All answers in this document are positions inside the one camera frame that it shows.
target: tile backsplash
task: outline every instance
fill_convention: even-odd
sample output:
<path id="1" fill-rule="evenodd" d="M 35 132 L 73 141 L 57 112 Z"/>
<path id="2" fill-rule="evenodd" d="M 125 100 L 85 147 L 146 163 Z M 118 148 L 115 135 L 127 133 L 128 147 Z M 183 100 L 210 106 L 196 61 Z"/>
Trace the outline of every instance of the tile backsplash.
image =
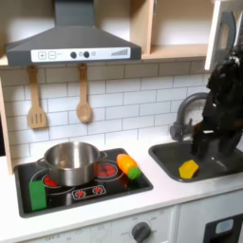
<path id="1" fill-rule="evenodd" d="M 88 101 L 93 119 L 79 121 L 79 71 L 74 65 L 39 66 L 41 106 L 48 127 L 30 129 L 29 79 L 23 67 L 0 68 L 10 151 L 13 159 L 31 161 L 66 141 L 100 144 L 118 140 L 148 140 L 166 136 L 180 103 L 202 91 L 209 74 L 205 60 L 153 60 L 88 65 Z M 202 102 L 191 105 L 187 116 L 199 121 Z"/>

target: green toy block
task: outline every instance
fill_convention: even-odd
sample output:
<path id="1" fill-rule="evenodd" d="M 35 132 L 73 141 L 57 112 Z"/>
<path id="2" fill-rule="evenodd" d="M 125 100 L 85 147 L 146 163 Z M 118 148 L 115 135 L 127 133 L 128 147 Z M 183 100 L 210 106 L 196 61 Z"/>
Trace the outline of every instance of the green toy block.
<path id="1" fill-rule="evenodd" d="M 45 185 L 41 180 L 32 181 L 28 184 L 32 211 L 45 209 L 47 197 Z"/>

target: pot handle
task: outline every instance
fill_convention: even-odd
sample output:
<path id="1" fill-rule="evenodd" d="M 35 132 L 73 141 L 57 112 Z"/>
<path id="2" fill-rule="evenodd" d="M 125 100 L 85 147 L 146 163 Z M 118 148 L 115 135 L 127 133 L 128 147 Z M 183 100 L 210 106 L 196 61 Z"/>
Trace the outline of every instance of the pot handle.
<path id="1" fill-rule="evenodd" d="M 36 161 L 36 164 L 38 167 L 41 167 L 41 168 L 45 168 L 45 169 L 49 169 L 48 165 L 46 164 L 46 161 L 44 160 L 44 158 L 41 158 L 41 159 L 38 159 Z"/>
<path id="2" fill-rule="evenodd" d="M 104 151 L 100 151 L 101 154 L 103 154 L 103 157 L 99 159 L 99 161 L 106 161 L 108 158 L 108 155 Z"/>

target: red burner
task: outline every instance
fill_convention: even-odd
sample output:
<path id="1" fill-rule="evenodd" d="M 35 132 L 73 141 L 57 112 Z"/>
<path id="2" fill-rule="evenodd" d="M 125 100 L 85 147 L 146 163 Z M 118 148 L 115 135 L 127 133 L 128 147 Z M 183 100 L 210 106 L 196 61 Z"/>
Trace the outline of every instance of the red burner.
<path id="1" fill-rule="evenodd" d="M 111 163 L 104 163 L 98 165 L 98 173 L 97 176 L 99 178 L 110 178 L 117 174 L 118 169 L 115 165 Z"/>
<path id="2" fill-rule="evenodd" d="M 103 191 L 103 189 L 101 188 L 101 187 L 95 187 L 94 189 L 93 189 L 93 193 L 94 194 L 100 194 L 101 192 Z"/>
<path id="3" fill-rule="evenodd" d="M 43 179 L 43 182 L 48 187 L 58 187 L 58 184 L 56 182 L 54 182 L 53 180 L 51 180 L 51 178 L 49 176 L 45 176 Z"/>
<path id="4" fill-rule="evenodd" d="M 84 197 L 85 196 L 85 192 L 84 191 L 79 191 L 76 193 L 77 197 Z"/>

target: yellow toy food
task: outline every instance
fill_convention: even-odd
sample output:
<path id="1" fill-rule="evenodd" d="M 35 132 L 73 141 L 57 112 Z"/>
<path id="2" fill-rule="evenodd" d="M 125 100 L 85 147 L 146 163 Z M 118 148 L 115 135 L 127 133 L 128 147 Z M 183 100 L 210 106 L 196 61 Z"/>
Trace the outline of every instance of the yellow toy food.
<path id="1" fill-rule="evenodd" d="M 181 178 L 190 179 L 194 176 L 195 172 L 199 169 L 197 163 L 194 160 L 188 160 L 184 162 L 179 168 L 179 174 Z"/>
<path id="2" fill-rule="evenodd" d="M 117 156 L 119 168 L 130 178 L 136 179 L 140 177 L 141 171 L 137 163 L 128 155 L 119 154 Z"/>

